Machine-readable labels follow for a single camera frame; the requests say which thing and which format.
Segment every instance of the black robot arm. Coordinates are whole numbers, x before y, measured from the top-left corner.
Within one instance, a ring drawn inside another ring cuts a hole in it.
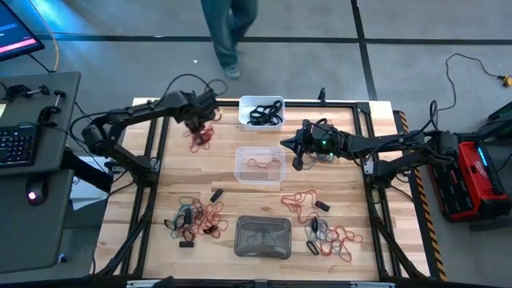
[[[361,159],[365,166],[365,174],[370,177],[370,183],[379,188],[389,188],[396,174],[425,164],[445,165],[458,158],[458,139],[449,131],[411,131],[367,138],[339,131],[327,124],[325,119],[316,123],[309,120],[302,122],[302,128],[297,130],[295,137],[281,141],[281,144],[291,149],[297,156],[293,167],[301,170],[304,154],[326,154],[349,160]],[[381,160],[368,162],[368,157],[377,152],[411,150],[413,153],[393,161]]]
[[[176,122],[185,122],[193,134],[201,132],[205,123],[215,118],[218,108],[216,93],[207,89],[203,94],[174,91],[156,102],[114,109],[95,118],[83,131],[91,153],[110,157],[128,170],[138,186],[148,186],[154,180],[153,165],[148,157],[136,156],[118,144],[124,129],[136,123],[170,116]]]

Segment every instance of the jeans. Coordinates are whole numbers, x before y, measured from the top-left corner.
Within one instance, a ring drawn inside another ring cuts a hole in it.
[[[224,68],[238,64],[235,46],[258,14],[258,0],[201,0],[215,54]]]

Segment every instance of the wooden table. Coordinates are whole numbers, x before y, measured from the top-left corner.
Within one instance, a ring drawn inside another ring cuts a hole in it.
[[[147,100],[136,98],[134,105]],[[370,102],[370,108],[376,135],[397,133],[389,102]],[[165,278],[172,275],[175,278],[378,280],[362,172],[352,161],[336,159],[334,164],[317,163],[311,170],[295,171],[291,166],[293,153],[286,150],[286,179],[280,187],[242,185],[234,176],[234,156],[238,147],[279,146],[279,141],[294,135],[303,119],[316,121],[327,118],[339,130],[354,134],[352,112],[343,108],[286,108],[286,122],[282,131],[264,133],[241,130],[237,107],[222,109],[222,120],[214,123],[215,134],[211,148],[196,154],[189,151],[190,138],[182,136],[186,131],[184,125],[171,120],[143,277]],[[148,127],[149,122],[128,127],[123,146],[132,153],[143,154]],[[380,154],[382,159],[388,160],[400,155],[400,152]],[[113,189],[130,181],[130,176],[125,176],[114,184]],[[393,184],[410,192],[407,184],[396,180]],[[217,188],[225,191],[220,199],[225,204],[222,216],[228,220],[229,228],[220,238],[198,236],[195,248],[179,248],[179,240],[170,237],[170,231],[163,225],[163,220],[172,219],[176,215],[181,196],[192,196],[208,202]],[[284,194],[309,189],[315,189],[319,198],[330,205],[330,211],[321,212],[321,216],[331,226],[343,225],[364,237],[362,243],[347,245],[352,253],[352,262],[344,262],[334,254],[329,257],[313,256],[308,251],[303,225],[280,203],[280,198]],[[135,187],[132,186],[109,200],[95,252],[98,270],[107,264],[126,238],[134,192]],[[398,244],[416,267],[428,275],[414,204],[396,190],[389,189],[387,197]],[[275,260],[236,256],[234,233],[240,215],[291,220],[290,258]],[[386,267],[391,271],[389,250],[384,240],[382,248]],[[137,243],[134,245],[131,267],[135,263],[136,251]]]

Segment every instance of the black keyboard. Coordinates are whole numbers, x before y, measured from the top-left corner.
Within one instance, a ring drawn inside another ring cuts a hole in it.
[[[30,123],[0,127],[0,169],[33,165],[39,131]]]

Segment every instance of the concrete floor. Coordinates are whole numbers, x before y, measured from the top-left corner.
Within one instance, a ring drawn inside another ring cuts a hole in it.
[[[199,1],[191,0],[33,0],[55,32],[125,36],[207,36]],[[508,0],[359,0],[367,38],[512,39],[507,29],[512,12]],[[37,34],[47,34],[25,0],[11,7]],[[260,0],[260,15],[248,33],[258,37],[357,36],[350,0]],[[34,54],[48,66],[54,62],[52,42]],[[82,73],[78,102],[87,112],[131,104],[134,97],[159,97],[166,84],[181,73],[205,79],[223,78],[208,42],[81,42],[62,41],[60,71]],[[452,103],[445,60],[459,52],[483,60],[491,73],[512,73],[510,46],[368,45],[378,100],[403,110],[411,128],[428,118],[430,100],[439,107]],[[365,75],[358,44],[242,43],[242,77],[228,81],[227,97],[282,95],[316,98],[321,87],[328,99],[367,100]],[[450,61],[450,75],[458,102],[441,112],[441,129],[469,132],[510,100],[512,90],[485,75],[477,63]],[[0,63],[0,75],[39,74],[44,71],[28,57]],[[180,90],[200,90],[194,80],[176,84]],[[501,165],[509,151],[497,154]],[[428,174],[423,171],[424,183]],[[470,232],[465,223],[448,223],[439,213],[427,185],[430,211],[449,280],[512,286],[512,229]],[[69,229],[63,241],[70,260],[30,273],[0,275],[0,282],[76,277],[89,271],[90,256],[101,224],[102,203],[90,208],[96,215],[88,228]],[[83,221],[87,214],[73,215]]]

